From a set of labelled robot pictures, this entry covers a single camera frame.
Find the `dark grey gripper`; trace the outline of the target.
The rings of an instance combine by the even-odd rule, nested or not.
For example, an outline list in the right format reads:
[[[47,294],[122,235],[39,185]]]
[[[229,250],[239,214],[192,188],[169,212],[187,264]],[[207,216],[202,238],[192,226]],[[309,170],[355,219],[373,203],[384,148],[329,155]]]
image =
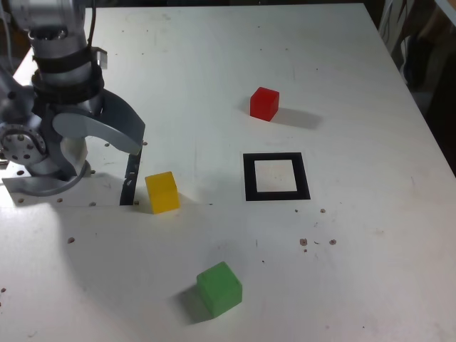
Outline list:
[[[108,90],[75,104],[49,103],[36,95],[34,114],[44,122],[53,120],[54,130],[65,138],[93,136],[132,155],[140,152],[143,143],[145,123],[126,101]]]

